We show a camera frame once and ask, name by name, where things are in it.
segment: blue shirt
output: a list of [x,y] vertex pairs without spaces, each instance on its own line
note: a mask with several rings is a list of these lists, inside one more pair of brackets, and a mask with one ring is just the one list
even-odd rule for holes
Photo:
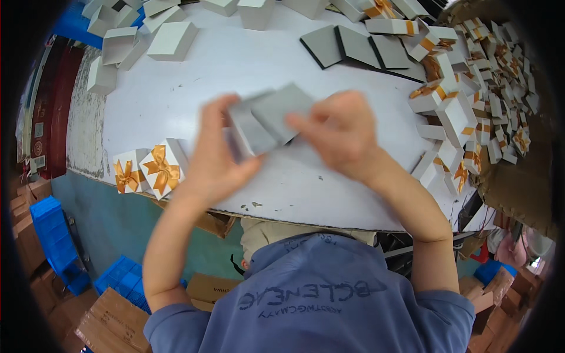
[[173,304],[144,333],[154,353],[465,352],[474,312],[452,291],[414,293],[379,249],[308,234],[255,252],[211,313]]

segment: gold ribbon bow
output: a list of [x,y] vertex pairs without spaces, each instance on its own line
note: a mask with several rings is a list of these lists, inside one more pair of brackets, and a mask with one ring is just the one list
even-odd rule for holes
[[371,18],[379,16],[383,12],[386,12],[391,19],[396,18],[396,15],[392,11],[392,5],[388,0],[375,0],[375,6],[365,9],[364,12]]
[[135,192],[137,190],[137,185],[145,180],[143,174],[140,171],[132,172],[132,161],[129,160],[125,162],[125,171],[121,168],[120,160],[114,164],[114,170],[116,171],[116,186],[118,191],[125,194],[125,186],[129,187]]
[[167,159],[165,159],[165,145],[155,145],[151,155],[154,160],[143,165],[149,169],[148,175],[159,173],[157,174],[153,189],[159,190],[161,195],[163,195],[166,185],[173,190],[179,184],[180,168],[178,165],[170,165]]
[[453,179],[457,179],[458,177],[461,177],[461,179],[459,180],[459,186],[457,187],[457,191],[461,193],[461,191],[463,190],[463,185],[465,185],[465,182],[469,177],[469,171],[463,165],[463,161],[459,163],[459,167],[457,168],[457,171],[455,172],[455,176],[453,177]]

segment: barcode label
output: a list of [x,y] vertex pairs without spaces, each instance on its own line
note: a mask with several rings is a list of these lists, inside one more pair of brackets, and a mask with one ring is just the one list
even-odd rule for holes
[[34,161],[37,169],[43,168],[45,166],[45,156],[44,155],[34,158],[33,161]]
[[34,138],[43,137],[43,123],[37,123],[33,133]]

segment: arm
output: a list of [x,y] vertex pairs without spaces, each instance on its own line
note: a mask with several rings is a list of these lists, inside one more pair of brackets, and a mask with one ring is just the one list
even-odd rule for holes
[[292,114],[287,122],[329,168],[365,184],[392,208],[414,239],[415,291],[459,293],[451,227],[427,190],[377,145],[375,118],[361,93],[334,94],[317,103],[308,119]]
[[143,263],[145,297],[152,312],[176,303],[190,304],[179,284],[194,223],[206,210],[243,187],[260,169],[259,158],[237,165],[222,135],[224,116],[235,95],[206,105],[186,179],[159,218]]

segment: hand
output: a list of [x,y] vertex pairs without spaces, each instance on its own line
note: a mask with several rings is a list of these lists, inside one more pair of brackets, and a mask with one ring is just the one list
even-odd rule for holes
[[316,103],[309,118],[289,114],[286,122],[318,150],[330,169],[364,184],[376,172],[382,150],[375,137],[375,117],[362,93],[336,93]]
[[223,95],[202,108],[196,148],[173,200],[188,197],[208,209],[242,188],[261,168],[258,157],[236,164],[223,137],[227,108],[239,100],[234,94]]

